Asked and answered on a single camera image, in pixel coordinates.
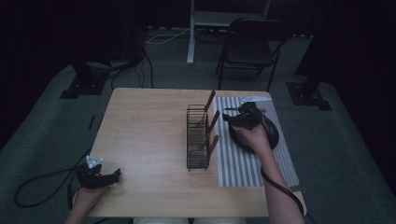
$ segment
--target black stand base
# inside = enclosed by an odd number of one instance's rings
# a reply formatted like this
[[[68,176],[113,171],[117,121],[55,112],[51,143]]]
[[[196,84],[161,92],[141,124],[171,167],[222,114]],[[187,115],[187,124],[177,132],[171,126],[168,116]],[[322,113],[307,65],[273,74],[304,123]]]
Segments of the black stand base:
[[[95,74],[90,83],[84,83],[75,77],[72,84],[67,91],[63,91],[61,99],[77,99],[80,95],[100,95],[102,94],[103,87],[106,84],[108,73]]]
[[[302,93],[304,83],[287,82],[286,85],[288,86],[291,100],[295,105],[318,106],[320,110],[332,111],[329,102],[322,98],[318,90],[315,90],[310,97],[305,97]]]

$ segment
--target chair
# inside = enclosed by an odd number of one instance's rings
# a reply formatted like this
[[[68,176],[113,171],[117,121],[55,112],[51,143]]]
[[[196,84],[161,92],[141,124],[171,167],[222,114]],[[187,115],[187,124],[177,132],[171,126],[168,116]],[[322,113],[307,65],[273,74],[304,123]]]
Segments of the chair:
[[[224,68],[259,70],[256,77],[265,67],[273,66],[267,91],[276,70],[280,48],[292,32],[283,21],[268,21],[266,19],[237,19],[228,27],[223,48],[221,50],[216,74],[219,74],[219,90]],[[276,43],[271,49],[270,42]]]

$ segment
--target dark background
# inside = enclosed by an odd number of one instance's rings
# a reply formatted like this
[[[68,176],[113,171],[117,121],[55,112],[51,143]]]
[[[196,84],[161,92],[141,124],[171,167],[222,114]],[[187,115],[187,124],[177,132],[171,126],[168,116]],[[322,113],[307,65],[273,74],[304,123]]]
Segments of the dark background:
[[[196,9],[218,11],[262,12],[263,6],[253,0],[242,7],[237,0],[197,2]],[[391,0],[284,0],[273,1],[268,14],[287,21],[297,35],[315,36],[296,73],[334,85],[393,192],[395,8]],[[134,57],[135,27],[188,27],[189,13],[185,0],[2,1],[0,147],[66,65]]]

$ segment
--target striped cloth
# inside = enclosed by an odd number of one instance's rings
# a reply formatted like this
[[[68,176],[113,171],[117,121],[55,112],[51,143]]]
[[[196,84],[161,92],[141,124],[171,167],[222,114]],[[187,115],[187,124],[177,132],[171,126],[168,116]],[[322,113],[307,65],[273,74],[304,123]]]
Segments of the striped cloth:
[[[242,104],[240,97],[215,97],[214,111],[236,116],[238,111],[223,110],[223,108],[237,108]],[[256,102],[258,108],[264,107],[265,116],[270,119],[279,130],[279,143],[274,149],[274,155],[289,187],[299,185],[299,179],[291,162],[288,146],[277,118],[275,107],[271,98]],[[219,185],[221,187],[253,187],[262,186],[263,179],[260,174],[261,163],[256,155],[247,153],[237,146],[228,131],[228,123],[221,116],[215,126],[219,135],[217,147],[219,165]]]

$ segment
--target person's arm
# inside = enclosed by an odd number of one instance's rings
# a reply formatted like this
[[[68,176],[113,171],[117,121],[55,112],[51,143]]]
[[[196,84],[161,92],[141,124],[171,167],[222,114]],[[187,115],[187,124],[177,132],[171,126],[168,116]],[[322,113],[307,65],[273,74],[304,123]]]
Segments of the person's arm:
[[[289,189],[283,175],[280,173],[274,154],[268,142],[264,128],[259,124],[253,130],[234,127],[246,137],[250,146],[259,156],[265,174],[285,189]],[[272,224],[304,223],[304,218],[297,203],[287,194],[264,181],[268,214]]]
[[[77,192],[76,199],[65,224],[80,224],[91,211],[93,206],[99,202],[101,196],[108,187],[99,189],[81,188]]]

